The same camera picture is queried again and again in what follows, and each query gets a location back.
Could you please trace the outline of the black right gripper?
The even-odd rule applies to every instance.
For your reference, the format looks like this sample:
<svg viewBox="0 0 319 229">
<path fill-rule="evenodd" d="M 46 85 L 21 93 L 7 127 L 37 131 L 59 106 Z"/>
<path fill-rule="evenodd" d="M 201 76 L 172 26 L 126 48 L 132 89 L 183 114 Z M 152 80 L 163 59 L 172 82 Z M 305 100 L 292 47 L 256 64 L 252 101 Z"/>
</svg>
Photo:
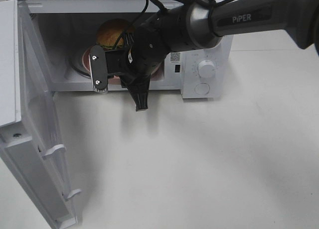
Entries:
<svg viewBox="0 0 319 229">
<path fill-rule="evenodd" d="M 131 45 L 105 52 L 108 74 L 120 77 L 137 112 L 148 109 L 152 73 L 168 53 L 169 46 L 160 29 L 137 29 Z"/>
</svg>

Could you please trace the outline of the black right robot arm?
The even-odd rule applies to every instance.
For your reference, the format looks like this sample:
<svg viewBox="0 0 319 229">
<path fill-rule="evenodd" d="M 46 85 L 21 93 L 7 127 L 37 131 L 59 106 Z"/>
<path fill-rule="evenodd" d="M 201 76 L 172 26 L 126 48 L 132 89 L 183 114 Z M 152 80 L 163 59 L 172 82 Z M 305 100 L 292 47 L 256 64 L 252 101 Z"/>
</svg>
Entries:
<svg viewBox="0 0 319 229">
<path fill-rule="evenodd" d="M 169 53 L 215 47 L 227 35 L 284 30 L 300 49 L 319 44 L 319 0 L 149 0 L 158 12 L 131 45 L 105 53 L 138 111 L 148 107 L 152 72 Z"/>
</svg>

